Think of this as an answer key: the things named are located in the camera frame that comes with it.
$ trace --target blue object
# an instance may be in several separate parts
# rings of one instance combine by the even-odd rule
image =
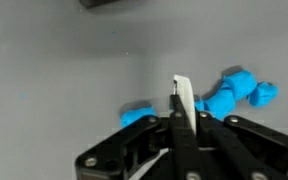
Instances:
[[[224,82],[232,89],[236,101],[249,95],[257,86],[253,74],[245,70],[231,76],[224,76]]]
[[[195,108],[199,111],[204,111],[204,101],[203,100],[199,100],[195,102]]]
[[[132,124],[133,122],[139,120],[141,117],[147,116],[147,115],[156,116],[153,107],[127,111],[122,115],[122,120],[121,120],[122,127],[124,128]]]
[[[254,107],[262,107],[271,102],[277,94],[277,86],[262,82],[249,96],[247,96],[247,101]]]
[[[223,82],[221,88],[210,99],[205,101],[205,110],[211,112],[215,118],[222,120],[235,109],[233,91]]]

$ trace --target gray table surface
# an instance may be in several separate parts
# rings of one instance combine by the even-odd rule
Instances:
[[[233,113],[288,134],[288,1],[0,1],[0,180],[75,179],[123,105],[165,115],[175,73],[207,96],[236,66],[280,95]]]

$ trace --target screw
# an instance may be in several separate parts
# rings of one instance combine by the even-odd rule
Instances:
[[[156,122],[156,119],[155,119],[154,117],[150,117],[149,121],[150,121],[151,123],[154,123],[154,122]]]
[[[188,173],[187,175],[186,175],[186,179],[187,180],[201,180],[201,177],[200,177],[200,175],[199,174],[197,174],[197,173]]]
[[[252,179],[253,180],[268,180],[267,177],[260,172],[253,172]]]
[[[175,116],[176,116],[176,117],[182,117],[182,113],[176,112],[176,113],[175,113]]]
[[[237,122],[238,122],[238,119],[237,119],[236,117],[231,117],[230,119],[231,119],[231,121],[232,121],[233,123],[237,123]]]
[[[88,158],[88,159],[85,161],[85,165],[86,165],[87,167],[93,167],[93,166],[96,165],[96,163],[97,163],[96,158]]]
[[[200,113],[200,116],[201,116],[201,117],[207,117],[207,114],[206,114],[205,112],[201,112],[201,113]]]

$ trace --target dark object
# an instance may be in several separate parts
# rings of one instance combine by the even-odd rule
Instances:
[[[82,6],[89,9],[92,7],[100,6],[106,3],[114,2],[117,0],[79,0]]]
[[[78,180],[126,180],[169,151],[143,180],[288,180],[288,136],[238,116],[197,112],[197,136],[178,95],[169,118],[145,116],[80,155]]]

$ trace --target gray surface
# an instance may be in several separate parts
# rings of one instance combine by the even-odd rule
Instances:
[[[288,1],[0,1],[0,180],[74,179],[125,103],[167,114],[174,73],[204,95],[236,65],[281,93],[234,113],[288,134]]]

